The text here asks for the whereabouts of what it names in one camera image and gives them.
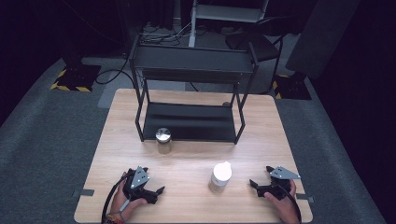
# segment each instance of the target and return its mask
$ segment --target wooden table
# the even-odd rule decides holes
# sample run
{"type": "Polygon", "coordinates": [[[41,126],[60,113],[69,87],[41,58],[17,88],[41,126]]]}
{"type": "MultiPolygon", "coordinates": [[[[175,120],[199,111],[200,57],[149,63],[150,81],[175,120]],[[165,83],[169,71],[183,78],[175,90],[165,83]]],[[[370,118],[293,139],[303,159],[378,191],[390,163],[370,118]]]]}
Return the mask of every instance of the wooden table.
{"type": "MultiPolygon", "coordinates": [[[[151,91],[152,101],[221,105],[230,94],[151,91]]],[[[235,111],[235,126],[238,113],[235,111]]],[[[131,223],[268,223],[278,222],[276,211],[249,185],[269,185],[265,166],[283,167],[298,174],[290,146],[272,97],[249,95],[244,108],[247,126],[237,145],[223,142],[172,142],[172,152],[158,153],[155,141],[141,142],[134,125],[137,101],[134,90],[118,90],[110,108],[101,139],[93,157],[84,189],[93,196],[81,196],[75,213],[77,222],[100,222],[106,196],[122,172],[137,165],[148,167],[150,181],[145,189],[165,186],[156,204],[137,208],[131,223]],[[228,161],[233,176],[222,193],[208,188],[213,167],[228,161]]],[[[144,122],[145,111],[141,122],[144,122]]],[[[297,193],[304,194],[301,180],[297,193]]],[[[308,201],[297,200],[303,222],[312,220],[308,201]]]]}

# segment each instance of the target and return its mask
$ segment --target hand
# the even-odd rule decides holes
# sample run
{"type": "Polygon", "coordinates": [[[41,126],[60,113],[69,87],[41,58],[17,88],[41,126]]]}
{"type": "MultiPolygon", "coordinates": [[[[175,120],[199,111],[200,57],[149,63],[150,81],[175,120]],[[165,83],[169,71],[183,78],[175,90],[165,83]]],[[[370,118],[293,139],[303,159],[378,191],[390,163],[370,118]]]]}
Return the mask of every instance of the hand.
{"type": "Polygon", "coordinates": [[[125,185],[126,179],[120,182],[119,187],[117,188],[117,192],[114,195],[113,202],[111,203],[111,208],[110,208],[110,214],[112,214],[113,217],[117,218],[118,220],[121,220],[123,222],[126,222],[129,218],[132,216],[132,212],[140,205],[148,203],[146,199],[140,198],[136,199],[132,202],[129,202],[129,204],[125,207],[125,209],[120,213],[120,208],[122,205],[128,200],[124,193],[122,192],[122,189],[125,185]]]}
{"type": "MultiPolygon", "coordinates": [[[[290,180],[290,195],[295,199],[296,194],[296,185],[293,180],[290,180]]],[[[297,211],[288,197],[283,198],[282,200],[278,200],[274,195],[270,192],[265,192],[264,197],[271,204],[274,205],[277,211],[277,215],[284,223],[299,223],[297,211]]]]}

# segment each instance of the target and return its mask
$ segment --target gray carpet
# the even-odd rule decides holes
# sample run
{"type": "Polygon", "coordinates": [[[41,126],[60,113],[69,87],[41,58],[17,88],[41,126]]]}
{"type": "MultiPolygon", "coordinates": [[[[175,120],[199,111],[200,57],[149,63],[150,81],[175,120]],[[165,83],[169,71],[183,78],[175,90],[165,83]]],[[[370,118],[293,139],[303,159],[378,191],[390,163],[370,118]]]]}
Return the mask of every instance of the gray carpet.
{"type": "MultiPolygon", "coordinates": [[[[196,46],[224,48],[223,38],[206,33],[197,37],[196,46]]],[[[289,36],[285,55],[296,38],[289,36]]],[[[292,74],[284,68],[287,57],[281,61],[279,74],[292,74]]],[[[84,63],[102,65],[105,71],[121,68],[123,60],[86,58],[84,63]]],[[[253,93],[270,84],[265,80],[271,73],[265,71],[272,66],[261,66],[253,93]]],[[[73,193],[84,185],[114,91],[131,87],[130,80],[120,76],[106,86],[95,84],[93,92],[51,91],[50,85],[63,67],[62,60],[51,66],[0,128],[1,223],[75,223],[78,198],[73,193]]],[[[276,105],[305,192],[314,198],[312,223],[385,223],[315,91],[308,80],[305,83],[311,101],[276,100],[276,105]]],[[[189,83],[183,85],[185,90],[191,89],[189,83]]],[[[183,89],[183,85],[166,88],[183,89]]],[[[197,88],[227,91],[206,85],[197,88]]]]}

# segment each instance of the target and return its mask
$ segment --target bracelet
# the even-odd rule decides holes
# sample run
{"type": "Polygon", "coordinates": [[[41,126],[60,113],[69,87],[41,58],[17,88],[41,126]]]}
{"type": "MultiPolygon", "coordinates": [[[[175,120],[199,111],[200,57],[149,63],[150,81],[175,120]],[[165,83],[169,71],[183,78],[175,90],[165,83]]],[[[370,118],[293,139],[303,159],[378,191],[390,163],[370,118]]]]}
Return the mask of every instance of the bracelet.
{"type": "Polygon", "coordinates": [[[103,224],[124,224],[124,222],[111,216],[111,214],[107,214],[103,224]]]}

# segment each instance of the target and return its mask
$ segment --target dark background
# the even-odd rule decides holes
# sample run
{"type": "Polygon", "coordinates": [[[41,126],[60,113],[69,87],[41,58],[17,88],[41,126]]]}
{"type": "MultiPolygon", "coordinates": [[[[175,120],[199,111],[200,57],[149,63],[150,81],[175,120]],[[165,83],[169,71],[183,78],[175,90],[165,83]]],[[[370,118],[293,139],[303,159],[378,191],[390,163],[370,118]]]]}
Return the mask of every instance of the dark background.
{"type": "MultiPolygon", "coordinates": [[[[99,35],[58,1],[54,10],[78,57],[120,53],[125,40],[115,1],[66,2],[112,38],[99,35]]],[[[312,80],[346,152],[387,222],[395,219],[393,206],[389,206],[395,200],[395,11],[392,1],[361,1],[324,73],[312,80]]],[[[0,30],[1,125],[62,54],[56,34],[35,16],[26,0],[4,1],[0,30]]]]}

